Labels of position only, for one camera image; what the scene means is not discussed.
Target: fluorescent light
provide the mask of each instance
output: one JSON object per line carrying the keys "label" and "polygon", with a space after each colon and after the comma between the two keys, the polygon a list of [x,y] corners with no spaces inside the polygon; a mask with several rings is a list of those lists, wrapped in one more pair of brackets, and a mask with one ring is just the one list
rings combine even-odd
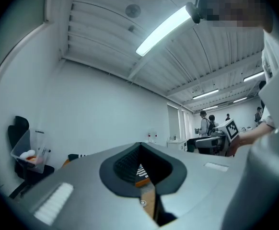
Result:
{"label": "fluorescent light", "polygon": [[246,100],[246,99],[247,99],[247,97],[244,97],[244,98],[242,98],[242,99],[239,99],[239,100],[234,101],[233,103],[240,102],[240,101],[243,101],[243,100]]}
{"label": "fluorescent light", "polygon": [[140,56],[147,54],[163,37],[169,34],[176,27],[181,25],[184,21],[190,18],[186,11],[186,7],[182,7],[176,13],[168,17],[162,24],[160,24],[139,46],[136,53]]}
{"label": "fluorescent light", "polygon": [[219,91],[219,89],[212,90],[212,91],[210,91],[210,92],[206,92],[206,93],[204,93],[204,94],[201,94],[201,95],[195,96],[195,97],[193,97],[193,99],[195,100],[195,99],[198,99],[198,98],[204,97],[204,96],[209,95],[209,94],[214,94],[214,93],[216,93],[216,92],[218,92],[218,91]]}
{"label": "fluorescent light", "polygon": [[244,78],[244,82],[246,82],[246,81],[248,81],[248,80],[251,80],[251,79],[254,79],[254,78],[256,78],[256,77],[259,77],[259,76],[261,76],[261,75],[263,75],[263,74],[264,74],[264,71],[261,71],[261,72],[259,72],[259,73],[254,74],[254,75],[251,75],[251,76],[249,76],[249,77],[247,77],[247,78]]}
{"label": "fluorescent light", "polygon": [[212,107],[208,107],[208,108],[203,109],[203,111],[206,111],[206,110],[209,110],[209,109],[213,109],[213,108],[216,108],[216,107],[218,107],[218,106],[215,105],[215,106],[212,106]]}

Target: sleeve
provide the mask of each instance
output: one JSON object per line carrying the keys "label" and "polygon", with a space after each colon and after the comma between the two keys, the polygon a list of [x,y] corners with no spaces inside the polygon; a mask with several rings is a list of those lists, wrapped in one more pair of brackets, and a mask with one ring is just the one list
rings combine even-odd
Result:
{"label": "sleeve", "polygon": [[264,108],[263,115],[261,117],[261,122],[264,122],[268,126],[275,128],[274,121],[273,121],[272,117],[270,116],[269,111],[266,106]]}
{"label": "sleeve", "polygon": [[207,130],[207,121],[206,119],[201,120],[201,130],[199,131],[199,134],[206,134],[208,132]]}

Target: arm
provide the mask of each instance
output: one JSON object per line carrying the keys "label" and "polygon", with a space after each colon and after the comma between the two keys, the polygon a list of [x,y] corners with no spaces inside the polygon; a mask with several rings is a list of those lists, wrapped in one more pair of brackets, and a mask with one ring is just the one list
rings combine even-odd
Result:
{"label": "arm", "polygon": [[230,144],[228,156],[234,155],[240,146],[253,144],[256,139],[270,133],[273,129],[273,127],[268,126],[266,123],[261,123],[253,130],[239,134]]}
{"label": "arm", "polygon": [[206,134],[208,132],[207,130],[207,121],[205,119],[201,120],[201,127],[200,127],[200,131],[199,134]]}

